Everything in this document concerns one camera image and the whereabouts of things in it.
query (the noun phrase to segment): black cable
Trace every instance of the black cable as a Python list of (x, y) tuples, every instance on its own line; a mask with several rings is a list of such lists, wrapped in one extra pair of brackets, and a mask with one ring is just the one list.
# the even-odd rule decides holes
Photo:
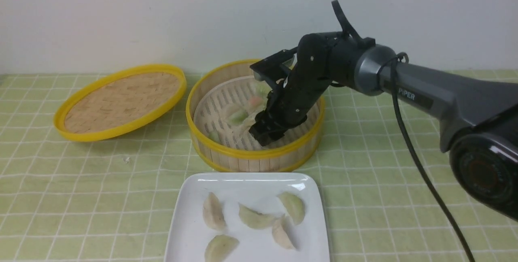
[(448, 218), (448, 221), (450, 221), (450, 224), (452, 225), (453, 229), (455, 230), (455, 233), (457, 234), (459, 240), (461, 241), (462, 247), (464, 248), (464, 251), (466, 252), (466, 255), (468, 256), (468, 261), (475, 262), (475, 258), (473, 257), (473, 254), (471, 253), (471, 249), (469, 248), (468, 242), (464, 238), (464, 235), (462, 234), (461, 229), (457, 225), (457, 222), (455, 221), (455, 218), (453, 218), (453, 215), (451, 214), (450, 210), (446, 207), (446, 204), (444, 204), (444, 201), (442, 201), (442, 198), (439, 196), (439, 193), (437, 190), (435, 190), (435, 187), (430, 181), (430, 178), (426, 174), (426, 171), (422, 167), (422, 164), (419, 160), (419, 157), (416, 153), (416, 150), (414, 149), (414, 146), (412, 145), (412, 142), (410, 140), (410, 137), (408, 135), (407, 129), (405, 127), (405, 123), (403, 122), (403, 118), (401, 117), (401, 111), (399, 110), (399, 102), (397, 98), (397, 72), (396, 72), (396, 66), (399, 61), (401, 61), (403, 58), (405, 58), (405, 61), (408, 62), (408, 56), (406, 53), (402, 52), (399, 53), (394, 59), (389, 61), (390, 63), (390, 78), (392, 82), (392, 102), (394, 104), (394, 111), (396, 113), (396, 120), (399, 125), (399, 129), (401, 129), (401, 134), (403, 135), (403, 138), (405, 139), (405, 142), (407, 143), (408, 151), (410, 151), (410, 154), (412, 155), (412, 159), (416, 163), (416, 167), (419, 170), (419, 173), (421, 174), (421, 177), (424, 179), (426, 185), (431, 191), (431, 194), (441, 207), (442, 211)]

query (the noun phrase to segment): steamer basket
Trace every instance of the steamer basket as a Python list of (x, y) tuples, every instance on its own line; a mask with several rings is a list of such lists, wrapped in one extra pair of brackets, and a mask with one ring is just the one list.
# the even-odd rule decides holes
[[(244, 105), (252, 96), (253, 70), (258, 60), (244, 60), (220, 66), (202, 77), (187, 98), (185, 113), (193, 146), (198, 155), (220, 172), (290, 172), (304, 164), (315, 152), (322, 136), (324, 98), (308, 112), (308, 120), (291, 129), (285, 136), (261, 147), (245, 132), (236, 137), (236, 130), (221, 119), (230, 102)], [(222, 144), (208, 137), (217, 129)]]

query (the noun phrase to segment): grid pattern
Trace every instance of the grid pattern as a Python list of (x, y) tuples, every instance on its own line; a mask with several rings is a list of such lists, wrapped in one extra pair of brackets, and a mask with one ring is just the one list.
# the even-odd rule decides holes
[[(516, 70), (456, 73), (518, 83)], [(185, 96), (119, 138), (74, 143), (52, 127), (70, 94), (103, 75), (0, 76), (0, 262), (162, 261), (178, 191), (211, 171), (196, 155)], [(200, 75), (187, 75), (189, 87)], [(330, 88), (325, 135), (300, 169), (319, 185), (334, 262), (466, 261), (413, 164), (388, 95)], [(477, 203), (438, 151), (438, 124), (402, 104), (409, 133), (477, 261), (518, 260), (518, 225)]]

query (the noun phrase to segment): square plate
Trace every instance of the square plate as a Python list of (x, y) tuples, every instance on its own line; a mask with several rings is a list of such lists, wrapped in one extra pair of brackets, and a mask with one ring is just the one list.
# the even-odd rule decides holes
[[(285, 227), (297, 250), (281, 248), (272, 228), (255, 230), (239, 219), (239, 203), (262, 213), (286, 213), (278, 194), (288, 191), (303, 200), (306, 215), (295, 226), (290, 218)], [(224, 232), (207, 227), (203, 202), (209, 192), (219, 198), (227, 223)], [(203, 262), (207, 244), (218, 234), (239, 240), (224, 262), (329, 262), (329, 244), (322, 199), (315, 181), (300, 173), (200, 173), (183, 183), (167, 240), (165, 262)]]

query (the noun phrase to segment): white dumpling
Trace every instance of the white dumpling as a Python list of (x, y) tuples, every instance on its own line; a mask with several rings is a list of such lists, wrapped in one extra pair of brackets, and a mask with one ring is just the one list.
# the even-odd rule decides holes
[(277, 196), (284, 208), (288, 212), (288, 215), (292, 218), (295, 225), (299, 225), (304, 220), (306, 211), (304, 209), (304, 203), (298, 196), (289, 192), (283, 192)]
[(274, 221), (274, 225), (272, 226), (272, 236), (274, 241), (279, 244), (280, 247), (288, 250), (295, 249), (293, 242), (284, 229), (284, 218), (285, 215), (283, 214), (280, 218)]
[(212, 192), (203, 203), (203, 220), (207, 227), (214, 230), (222, 231), (226, 227), (223, 208), (218, 197)]
[(205, 262), (223, 262), (238, 244), (239, 241), (232, 236), (225, 234), (215, 236), (205, 249)]
[(275, 216), (273, 214), (259, 213), (239, 203), (239, 218), (252, 229), (265, 229), (270, 227)]

